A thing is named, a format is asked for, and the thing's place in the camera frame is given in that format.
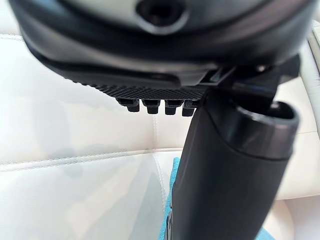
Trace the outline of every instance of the textured black surface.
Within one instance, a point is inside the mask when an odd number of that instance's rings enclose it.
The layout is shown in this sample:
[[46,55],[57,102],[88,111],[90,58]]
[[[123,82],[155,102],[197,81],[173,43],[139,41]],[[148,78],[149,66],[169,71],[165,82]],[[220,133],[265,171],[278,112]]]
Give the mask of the textured black surface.
[[188,87],[158,89],[148,87],[92,85],[92,87],[114,98],[146,100],[199,100],[206,88]]

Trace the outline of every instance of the handle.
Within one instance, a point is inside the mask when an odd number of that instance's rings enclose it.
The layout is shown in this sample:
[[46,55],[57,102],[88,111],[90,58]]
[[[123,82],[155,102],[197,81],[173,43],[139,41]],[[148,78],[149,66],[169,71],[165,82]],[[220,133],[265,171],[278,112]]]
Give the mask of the handle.
[[172,240],[253,240],[277,193],[298,127],[275,102],[251,112],[211,91],[192,119],[172,190]]

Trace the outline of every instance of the black plastic housing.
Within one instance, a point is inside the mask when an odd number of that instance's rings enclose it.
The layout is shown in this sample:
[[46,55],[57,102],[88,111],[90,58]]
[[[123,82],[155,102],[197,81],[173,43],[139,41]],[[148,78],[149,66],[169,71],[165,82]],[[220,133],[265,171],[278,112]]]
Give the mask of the black plastic housing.
[[168,36],[130,31],[60,0],[10,0],[10,4],[26,42],[50,60],[110,66],[117,64],[112,57],[121,56],[132,67],[138,59],[207,60],[230,66],[274,65],[297,54],[317,0],[270,0],[235,21]]
[[253,240],[292,154],[299,118],[210,92],[192,119],[172,190],[172,240]]

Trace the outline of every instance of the white leather upholstery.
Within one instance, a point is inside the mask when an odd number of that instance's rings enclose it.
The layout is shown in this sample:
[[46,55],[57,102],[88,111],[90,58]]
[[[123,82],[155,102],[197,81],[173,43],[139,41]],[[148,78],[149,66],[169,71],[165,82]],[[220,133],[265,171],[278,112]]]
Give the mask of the white leather upholstery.
[[315,13],[314,19],[320,22],[320,3],[318,3],[317,11]]
[[[10,11],[0,0],[0,239],[157,239],[191,119],[164,115],[163,104],[158,115],[129,113],[63,79],[29,53]],[[301,117],[278,200],[320,194],[319,75],[308,45],[302,60],[303,80],[276,96]],[[294,239],[284,201],[264,226]]]
[[290,199],[286,204],[295,226],[294,240],[319,240],[320,195]]

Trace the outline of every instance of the white leather seat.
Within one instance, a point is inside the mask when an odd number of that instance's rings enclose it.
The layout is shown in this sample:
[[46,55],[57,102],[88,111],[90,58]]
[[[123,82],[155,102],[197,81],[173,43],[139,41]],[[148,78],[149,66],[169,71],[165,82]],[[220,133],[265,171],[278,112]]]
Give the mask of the white leather seat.
[[[157,239],[173,158],[191,119],[181,109],[166,116],[163,105],[158,115],[143,107],[129,113],[48,70],[29,53],[6,0],[0,33],[0,239]],[[320,108],[305,88],[318,84],[319,74],[307,43],[302,61],[302,79],[281,85],[276,96],[301,116],[264,224],[277,240],[294,239],[284,200],[320,194]]]

